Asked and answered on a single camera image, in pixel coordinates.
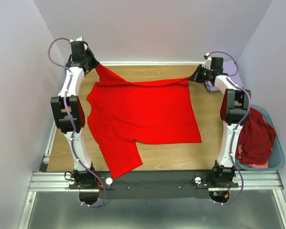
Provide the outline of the bright red t shirt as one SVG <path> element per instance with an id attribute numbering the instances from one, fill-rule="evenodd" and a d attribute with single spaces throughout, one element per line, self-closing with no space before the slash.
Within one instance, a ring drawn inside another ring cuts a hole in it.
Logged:
<path id="1" fill-rule="evenodd" d="M 103 65 L 87 95 L 88 127 L 113 178 L 143 164 L 137 142 L 200 143 L 188 78 L 129 82 Z"/>

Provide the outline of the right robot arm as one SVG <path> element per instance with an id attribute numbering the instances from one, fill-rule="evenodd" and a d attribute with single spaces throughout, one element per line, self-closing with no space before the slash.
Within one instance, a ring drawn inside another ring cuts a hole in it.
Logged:
<path id="1" fill-rule="evenodd" d="M 207 53 L 204 58 L 204 63 L 198 66 L 189 81 L 211 82 L 224 95 L 220 110 L 223 136 L 213 168 L 195 175 L 194 181 L 197 188 L 217 188 L 226 184 L 237 186 L 235 154 L 240 132 L 249 117 L 251 93 L 238 86 L 231 76 L 224 73 L 222 57 L 212 57 Z"/>

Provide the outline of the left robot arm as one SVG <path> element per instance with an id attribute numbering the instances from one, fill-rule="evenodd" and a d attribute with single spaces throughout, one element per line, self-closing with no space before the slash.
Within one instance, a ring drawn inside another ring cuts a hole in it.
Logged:
<path id="1" fill-rule="evenodd" d="M 71 46 L 71 54 L 65 65 L 50 59 L 66 73 L 62 89 L 57 96 L 51 98 L 50 104 L 56 127 L 68 141 L 74 161 L 74 169 L 70 172 L 68 181 L 76 187 L 92 189 L 100 187 L 101 183 L 86 151 L 83 137 L 86 119 L 79 99 L 79 90 L 86 74 L 98 66 L 99 62 L 82 37 L 68 40 L 68 43 Z"/>

